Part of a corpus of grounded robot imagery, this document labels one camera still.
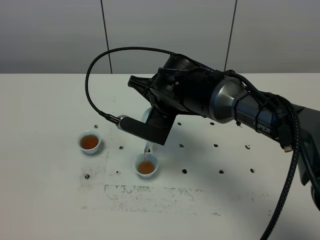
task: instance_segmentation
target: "cable connector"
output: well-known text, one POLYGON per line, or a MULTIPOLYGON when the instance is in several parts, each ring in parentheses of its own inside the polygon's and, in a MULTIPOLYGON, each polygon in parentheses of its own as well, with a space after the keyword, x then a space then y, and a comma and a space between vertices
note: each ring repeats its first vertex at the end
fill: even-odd
POLYGON ((279 137, 279 143, 284 152, 287 153, 293 150, 293 136, 288 112, 281 105, 277 108, 276 112, 279 117, 278 127, 276 128, 279 137))

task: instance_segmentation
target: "black robotic arm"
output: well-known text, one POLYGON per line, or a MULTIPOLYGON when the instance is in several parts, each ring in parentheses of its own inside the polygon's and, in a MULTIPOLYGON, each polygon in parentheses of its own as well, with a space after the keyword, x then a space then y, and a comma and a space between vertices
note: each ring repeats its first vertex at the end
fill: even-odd
POLYGON ((303 185, 311 181, 311 195, 320 210, 320 111, 292 105, 281 96, 257 90, 232 70, 213 70, 191 58, 156 48, 124 47, 99 55, 90 65, 85 91, 91 106, 127 133, 164 145, 179 114, 199 115, 219 123, 235 120, 293 151, 287 179, 271 221, 261 239, 273 230, 285 203, 298 165, 303 185), (112 116, 91 101, 88 80, 93 65, 103 56, 123 50, 147 50, 170 54, 152 78, 131 76, 128 86, 137 90, 152 109, 146 123, 129 116, 112 116))

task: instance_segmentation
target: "table surface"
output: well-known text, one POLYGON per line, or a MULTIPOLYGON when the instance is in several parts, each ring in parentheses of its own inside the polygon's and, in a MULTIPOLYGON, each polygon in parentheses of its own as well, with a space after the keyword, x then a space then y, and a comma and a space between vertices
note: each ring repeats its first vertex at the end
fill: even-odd
MULTIPOLYGON (((320 74, 244 76, 261 91, 320 110, 320 74)), ((129 77, 93 74, 90 95, 104 112, 140 120, 149 104, 127 87, 129 77)), ((146 141, 91 108, 84 74, 0 74, 0 111, 4 240, 260 239, 292 155, 234 121, 178 116, 153 152, 156 175, 142 179, 133 162, 146 141), (94 125, 103 145, 86 155, 77 138, 94 125)), ((296 172, 270 239, 319 239, 319 221, 310 184, 302 186, 296 172)))

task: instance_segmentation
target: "gray wall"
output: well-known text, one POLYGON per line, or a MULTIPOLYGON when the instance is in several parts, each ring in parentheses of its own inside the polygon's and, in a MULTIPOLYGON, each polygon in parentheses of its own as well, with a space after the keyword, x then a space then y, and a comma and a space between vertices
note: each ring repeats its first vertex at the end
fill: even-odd
MULTIPOLYGON (((108 47, 127 46, 182 53, 219 70, 227 58, 226 68, 240 73, 320 72, 320 1, 235 3, 2 0, 0 73, 85 73, 108 47)), ((107 56, 99 60, 92 72, 111 73, 111 65, 113 73, 154 73, 167 58, 155 52, 117 52, 110 61, 107 56)))

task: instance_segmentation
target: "cup rim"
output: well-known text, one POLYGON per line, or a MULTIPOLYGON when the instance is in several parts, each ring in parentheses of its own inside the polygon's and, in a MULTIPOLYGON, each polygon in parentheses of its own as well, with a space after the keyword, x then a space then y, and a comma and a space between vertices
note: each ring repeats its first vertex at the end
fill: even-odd
POLYGON ((138 168, 137 168, 137 160, 138 160, 138 157, 139 156, 141 156, 141 155, 144 155, 144 153, 142 153, 142 154, 139 154, 138 156, 136 156, 136 159, 135 159, 135 161, 133 162, 133 169, 135 170, 135 172, 137 173, 137 174, 139 174, 139 175, 141 175, 141 176, 150 176, 150 175, 152 175, 152 174, 154 174, 157 170, 158 170, 158 167, 159 167, 159 162, 158 162, 158 159, 153 155, 153 154, 151 154, 151 153, 146 153, 147 155, 151 155, 152 157, 154 157, 154 159, 156 160, 156 165, 154 166, 154 170, 152 171, 152 172, 150 172, 150 173, 147 173, 147 174, 145 174, 145 173, 141 173, 141 172, 139 172, 138 171, 138 168))
POLYGON ((84 131, 84 132, 81 133, 81 134, 79 135, 79 137, 78 137, 78 145, 79 145, 79 147, 80 147, 80 149, 81 149, 82 151, 89 151, 89 150, 96 149, 97 147, 99 147, 100 143, 101 143, 101 136, 100 136, 100 134, 99 134, 98 132, 96 132, 96 131, 93 131, 93 130, 84 131), (82 139, 83 137, 87 136, 87 135, 94 135, 94 136, 96 136, 96 137, 98 138, 98 144, 97 144, 95 147, 89 148, 89 149, 85 149, 85 148, 83 148, 83 147, 81 146, 81 139, 82 139))

